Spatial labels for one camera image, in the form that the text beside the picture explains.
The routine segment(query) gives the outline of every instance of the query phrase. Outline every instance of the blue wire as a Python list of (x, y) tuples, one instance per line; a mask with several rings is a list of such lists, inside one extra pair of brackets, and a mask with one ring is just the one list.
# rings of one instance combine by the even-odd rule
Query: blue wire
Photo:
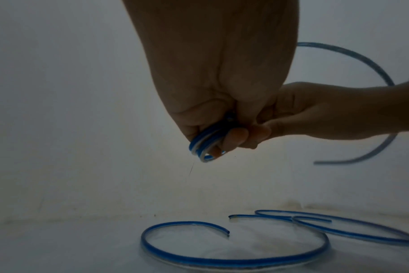
[[(269, 215), (269, 214), (266, 214), (267, 212), (288, 213), (288, 214), (292, 214), (293, 216)], [(390, 228), (390, 227), (387, 227), (387, 226), (383, 226), (383, 225), (375, 224), (375, 223), (370, 223), (370, 222), (366, 222), (366, 221), (360, 221), (360, 220), (350, 219), (350, 218), (343, 218), (343, 217), (338, 217), (338, 216), (330, 216), (330, 215), (325, 215), (325, 214), (300, 212), (300, 211), (290, 211), (290, 210), (256, 210), (255, 214), (261, 215), (261, 216), (266, 215), (266, 216), (270, 216), (270, 217), (277, 217), (278, 219), (280, 217), (291, 217), (291, 220), (293, 222), (295, 222), (297, 224), (300, 224), (302, 226), (311, 228), (311, 229), (316, 230), (316, 231), (321, 231), (321, 232), (330, 233), (330, 234), (334, 234), (334, 235), (339, 235), (339, 236), (343, 236), (343, 237), (349, 237), (349, 238), (359, 239), (359, 240), (363, 240), (363, 241), (372, 241), (372, 242), (382, 243), (382, 244), (409, 246), (409, 233), (404, 232), (404, 231), (399, 230), (399, 229), (396, 229), (396, 228)], [(389, 233), (399, 235), (402, 238), (390, 238), (390, 237), (383, 237), (383, 236), (375, 236), (375, 235), (368, 235), (368, 234), (362, 234), (362, 233), (348, 232), (348, 231), (338, 230), (338, 229), (334, 229), (334, 228), (322, 227), (322, 226), (319, 226), (319, 225), (315, 225), (315, 224), (311, 224), (311, 223), (307, 223), (307, 222), (302, 221), (302, 220), (316, 220), (317, 217), (321, 217), (321, 218), (324, 218), (324, 219), (327, 218), (327, 219), (340, 220), (340, 221), (365, 225), (365, 226), (369, 226), (369, 227), (372, 227), (372, 228), (384, 230), (384, 231), (387, 231)]]
[[(377, 63), (375, 63), (373, 60), (369, 59), (368, 57), (361, 55), (357, 52), (354, 52), (349, 49), (345, 49), (339, 46), (335, 45), (327, 45), (327, 44), (322, 44), (322, 43), (311, 43), (311, 42), (299, 42), (298, 47), (312, 47), (312, 48), (319, 48), (319, 49), (325, 49), (325, 50), (330, 50), (333, 52), (337, 52), (343, 55), (346, 55), (348, 57), (352, 57), (356, 60), (359, 60), (372, 68), (384, 81), (388, 86), (394, 86), (395, 83), (392, 81), (390, 76), (382, 69)], [(378, 147), (376, 147), (374, 150), (370, 151), (369, 153), (356, 157), (353, 159), (347, 159), (347, 160), (336, 160), (336, 161), (315, 161), (314, 165), (347, 165), (347, 164), (354, 164), (354, 163), (359, 163), (365, 160), (368, 160), (382, 151), (386, 149), (390, 143), (392, 143), (396, 136), (398, 134), (390, 134), (384, 141), (381, 143)]]
[[(337, 52), (348, 57), (354, 58), (359, 60), (372, 68), (384, 81), (388, 86), (394, 86), (394, 82), (390, 78), (390, 76), (373, 60), (369, 59), (366, 56), (363, 56), (357, 52), (352, 50), (348, 50), (339, 46), (335, 45), (327, 45), (322, 43), (312, 43), (312, 42), (299, 42), (298, 47), (312, 47), (312, 48), (319, 48), (325, 49), (333, 52)], [(209, 162), (212, 161), (214, 158), (211, 155), (202, 156), (203, 152), (207, 152), (210, 148), (217, 145), (224, 136), (235, 127), (239, 125), (235, 121), (234, 113), (228, 113), (226, 118), (223, 121), (217, 122), (216, 124), (208, 127), (203, 132), (201, 132), (198, 136), (196, 136), (189, 146), (189, 149), (192, 154), (198, 155), (201, 161)], [(365, 160), (371, 159), (372, 157), (378, 155), (384, 149), (386, 149), (396, 138), (398, 134), (390, 134), (388, 137), (378, 145), (374, 150), (370, 151), (369, 153), (362, 155), (360, 157), (346, 159), (346, 160), (335, 160), (335, 161), (315, 161), (314, 165), (348, 165), (363, 162)]]
[[(262, 218), (262, 219), (273, 219), (273, 220), (281, 220), (285, 222), (293, 223), (291, 219), (286, 217), (269, 217), (269, 216), (261, 216), (261, 215), (230, 215), (230, 219), (232, 218)], [(317, 221), (328, 221), (323, 219), (315, 219), (312, 220)], [(281, 265), (288, 265), (288, 264), (298, 264), (298, 263), (305, 263), (311, 260), (315, 260), (325, 252), (327, 252), (331, 246), (329, 238), (326, 234), (322, 232), (317, 232), (323, 238), (323, 245), (317, 249), (312, 251), (308, 251), (305, 253), (301, 253), (298, 255), (290, 255), (290, 256), (282, 256), (282, 257), (271, 257), (271, 258), (262, 258), (262, 259), (245, 259), (245, 260), (223, 260), (223, 259), (207, 259), (207, 258), (196, 258), (196, 257), (188, 257), (182, 255), (172, 254), (161, 249), (158, 249), (152, 246), (147, 240), (146, 237), (152, 231), (160, 228), (170, 227), (170, 226), (178, 226), (178, 225), (196, 225), (196, 226), (206, 226), (210, 228), (214, 228), (218, 231), (229, 236), (229, 231), (221, 226), (207, 223), (207, 222), (196, 222), (196, 221), (183, 221), (183, 222), (168, 222), (162, 223), (158, 225), (151, 226), (143, 231), (141, 236), (141, 244), (145, 250), (147, 250), (152, 255), (163, 259), (165, 261), (176, 263), (176, 264), (183, 264), (185, 266), (192, 266), (192, 267), (200, 267), (200, 268), (212, 268), (212, 269), (261, 269), (266, 267), (275, 267)]]

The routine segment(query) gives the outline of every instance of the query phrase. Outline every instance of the white wall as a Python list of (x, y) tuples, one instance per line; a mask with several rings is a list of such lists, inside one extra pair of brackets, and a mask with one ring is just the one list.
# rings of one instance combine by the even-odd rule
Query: white wall
[[(409, 1), (301, 1), (299, 40), (347, 47), (409, 78)], [(355, 60), (299, 49), (288, 81), (382, 85)], [(154, 90), (120, 1), (0, 0), (0, 221), (303, 206), (409, 213), (409, 135), (286, 137), (210, 164)]]

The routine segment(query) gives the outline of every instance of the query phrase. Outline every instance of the white backdrop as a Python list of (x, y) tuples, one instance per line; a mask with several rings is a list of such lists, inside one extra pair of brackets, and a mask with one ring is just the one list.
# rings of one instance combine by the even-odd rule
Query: white backdrop
[[(409, 0), (301, 1), (300, 41), (409, 78)], [(356, 60), (298, 49), (288, 78), (383, 85)], [(284, 137), (203, 164), (165, 112), (121, 1), (0, 0), (0, 222), (225, 213), (292, 204), (409, 214), (409, 134), (352, 166), (357, 142)]]

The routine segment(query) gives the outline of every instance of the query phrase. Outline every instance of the hand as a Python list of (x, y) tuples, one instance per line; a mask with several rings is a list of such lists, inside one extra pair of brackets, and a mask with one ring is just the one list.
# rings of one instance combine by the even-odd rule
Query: hand
[(364, 139), (409, 131), (409, 82), (359, 89), (287, 84), (271, 98), (258, 121), (272, 129), (269, 139), (290, 134)]
[(223, 150), (255, 148), (269, 136), (256, 117), (287, 77), (297, 40), (297, 1), (124, 3), (158, 94), (188, 140), (228, 111), (243, 128), (228, 133)]

